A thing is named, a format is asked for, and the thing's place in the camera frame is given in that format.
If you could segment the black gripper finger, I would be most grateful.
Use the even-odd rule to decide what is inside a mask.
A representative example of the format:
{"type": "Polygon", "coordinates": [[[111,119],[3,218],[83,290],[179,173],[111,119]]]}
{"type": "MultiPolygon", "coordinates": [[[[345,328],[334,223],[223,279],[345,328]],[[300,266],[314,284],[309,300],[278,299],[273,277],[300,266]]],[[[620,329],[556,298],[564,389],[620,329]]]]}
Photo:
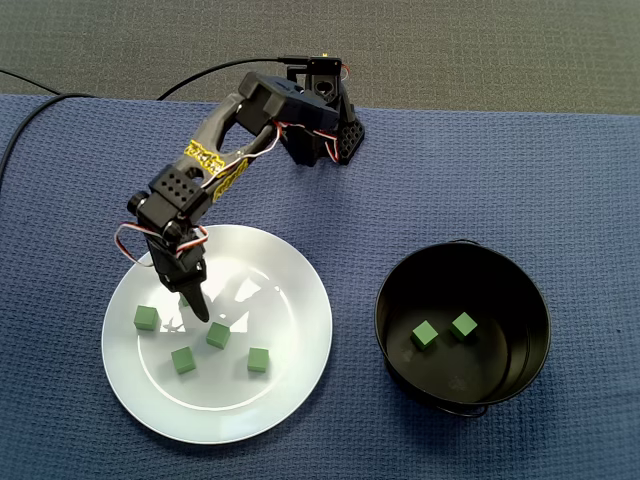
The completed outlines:
{"type": "Polygon", "coordinates": [[[200,321],[207,323],[209,321],[209,311],[201,288],[201,281],[194,280],[186,284],[185,299],[196,317],[200,321]]]}

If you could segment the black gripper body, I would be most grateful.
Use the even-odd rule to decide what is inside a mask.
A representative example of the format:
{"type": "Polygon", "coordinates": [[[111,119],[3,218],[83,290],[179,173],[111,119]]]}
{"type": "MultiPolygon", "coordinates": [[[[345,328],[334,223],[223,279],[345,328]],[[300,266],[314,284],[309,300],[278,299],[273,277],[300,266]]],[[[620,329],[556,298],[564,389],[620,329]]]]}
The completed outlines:
{"type": "Polygon", "coordinates": [[[199,287],[206,279],[203,246],[195,246],[176,255],[156,240],[147,238],[146,242],[156,273],[170,291],[184,292],[193,286],[199,287]]]}

